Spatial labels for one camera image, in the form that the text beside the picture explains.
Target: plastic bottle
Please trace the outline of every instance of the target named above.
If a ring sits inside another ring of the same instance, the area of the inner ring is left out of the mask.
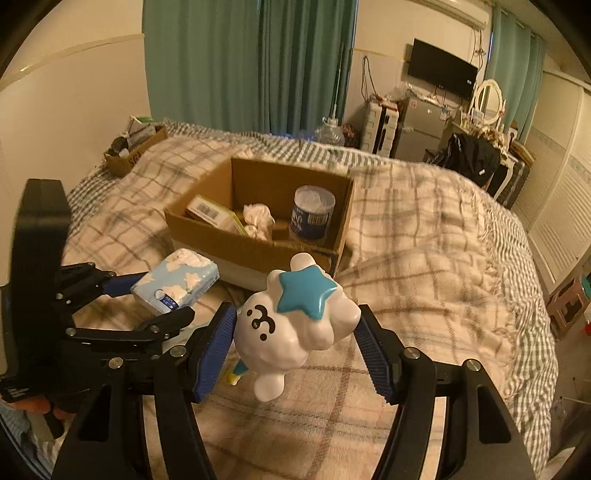
[[[339,121],[336,118],[323,118],[323,125],[314,130],[314,141],[327,145],[345,145],[345,135],[343,128],[339,127]]]

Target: white cabinet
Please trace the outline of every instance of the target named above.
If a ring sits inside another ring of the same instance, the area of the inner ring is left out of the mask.
[[[591,93],[544,73],[526,147],[535,163],[513,210],[553,291],[591,246]]]

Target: teal curtain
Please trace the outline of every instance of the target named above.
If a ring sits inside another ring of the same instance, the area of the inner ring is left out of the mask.
[[[335,97],[336,116],[342,118],[356,9],[356,0],[262,1],[259,94],[265,131],[309,134],[330,116]]]
[[[505,132],[517,123],[518,139],[527,136],[542,82],[545,42],[528,27],[517,23],[515,15],[496,6],[493,13],[491,57],[486,79],[499,84],[506,100]]]
[[[257,0],[144,0],[155,119],[259,130]]]
[[[152,116],[297,135],[336,98],[341,118],[355,17],[356,0],[144,0]]]

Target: air conditioner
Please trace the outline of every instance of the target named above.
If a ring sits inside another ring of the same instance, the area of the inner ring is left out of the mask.
[[[438,10],[450,17],[459,20],[477,30],[482,30],[488,25],[490,15],[483,8],[470,2],[470,0],[411,0],[417,4],[425,5]]]

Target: bed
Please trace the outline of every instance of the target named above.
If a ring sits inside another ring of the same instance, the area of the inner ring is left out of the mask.
[[[233,156],[299,163],[356,180],[348,260],[336,280],[368,303],[382,326],[431,359],[482,361],[512,414],[538,475],[550,447],[557,376],[554,341],[527,237],[517,218],[458,174],[256,133],[230,134],[165,120],[169,139],[148,150],[123,179],[98,167],[69,195],[73,212],[65,263],[94,261],[119,274],[154,268],[173,249],[163,207],[218,162]],[[192,327],[221,301],[245,292],[218,282],[195,305]],[[130,329],[150,314],[133,298],[99,299],[77,325]],[[170,340],[186,341],[191,329]],[[237,360],[233,349],[220,378]],[[375,394],[351,336],[288,374],[283,395],[254,399],[252,379],[220,380],[194,406],[220,479],[370,478],[396,407]],[[436,415],[422,478],[433,478],[443,432]],[[155,479],[166,478],[154,405],[145,400]],[[37,442],[55,460],[60,442]]]

